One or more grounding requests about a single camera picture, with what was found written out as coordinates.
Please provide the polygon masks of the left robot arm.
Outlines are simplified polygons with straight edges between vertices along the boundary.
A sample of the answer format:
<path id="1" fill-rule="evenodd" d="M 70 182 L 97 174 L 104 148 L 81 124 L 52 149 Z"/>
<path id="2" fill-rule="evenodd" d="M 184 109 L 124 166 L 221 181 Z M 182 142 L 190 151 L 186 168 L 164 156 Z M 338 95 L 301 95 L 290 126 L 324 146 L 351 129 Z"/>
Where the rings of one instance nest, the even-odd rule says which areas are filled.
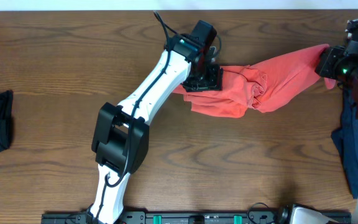
<path id="1" fill-rule="evenodd" d="M 156 66 L 126 99 L 105 103 L 91 144 L 99 182 L 88 223 L 115 223 L 123 212 L 127 183 L 149 150 L 150 124 L 178 86 L 185 91 L 221 90 L 222 70 L 214 63 L 219 36 L 180 34 L 168 38 Z"/>

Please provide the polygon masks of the red printed t-shirt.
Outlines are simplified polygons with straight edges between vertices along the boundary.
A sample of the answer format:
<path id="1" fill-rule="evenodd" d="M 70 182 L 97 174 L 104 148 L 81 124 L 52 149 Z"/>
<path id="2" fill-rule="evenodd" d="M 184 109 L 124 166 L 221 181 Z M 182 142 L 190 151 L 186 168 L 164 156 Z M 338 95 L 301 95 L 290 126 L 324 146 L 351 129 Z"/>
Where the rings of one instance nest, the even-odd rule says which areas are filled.
<path id="1" fill-rule="evenodd" d="M 191 103 L 191 110 L 215 117 L 240 118 L 246 110 L 273 112 L 321 77 L 315 72 L 328 44 L 315 45 L 254 65 L 223 66 L 220 91 L 187 92 L 180 85 L 173 92 Z"/>

